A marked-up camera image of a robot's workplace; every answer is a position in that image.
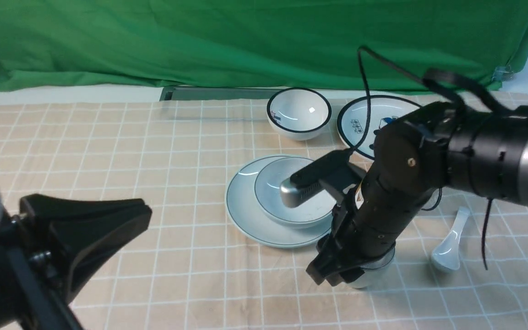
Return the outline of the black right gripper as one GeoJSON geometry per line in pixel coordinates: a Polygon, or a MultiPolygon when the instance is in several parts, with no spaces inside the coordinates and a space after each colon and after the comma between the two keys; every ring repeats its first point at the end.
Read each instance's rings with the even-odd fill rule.
{"type": "Polygon", "coordinates": [[[328,250],[318,251],[306,273],[318,286],[352,284],[365,275],[362,266],[389,252],[398,236],[434,193],[395,188],[379,175],[366,175],[346,195],[332,222],[328,250]]]}

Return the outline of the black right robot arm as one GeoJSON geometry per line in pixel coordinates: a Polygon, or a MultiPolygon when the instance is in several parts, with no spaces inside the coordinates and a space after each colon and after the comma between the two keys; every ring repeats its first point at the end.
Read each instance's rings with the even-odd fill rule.
{"type": "Polygon", "coordinates": [[[352,149],[315,161],[320,185],[337,196],[328,236],[306,268],[316,282],[351,283],[383,259],[439,188],[528,207],[528,106],[513,114],[453,111],[435,102],[386,125],[364,177],[352,149]]]}

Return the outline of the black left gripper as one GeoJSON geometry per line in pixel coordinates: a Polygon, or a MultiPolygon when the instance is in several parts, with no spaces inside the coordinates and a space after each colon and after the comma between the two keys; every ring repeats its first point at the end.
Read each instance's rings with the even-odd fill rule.
{"type": "Polygon", "coordinates": [[[31,267],[0,196],[0,328],[16,321],[23,330],[81,330],[67,303],[148,229],[152,209],[140,198],[79,201],[42,194],[22,197],[19,207],[30,245],[45,256],[45,280],[65,301],[31,267]]]}

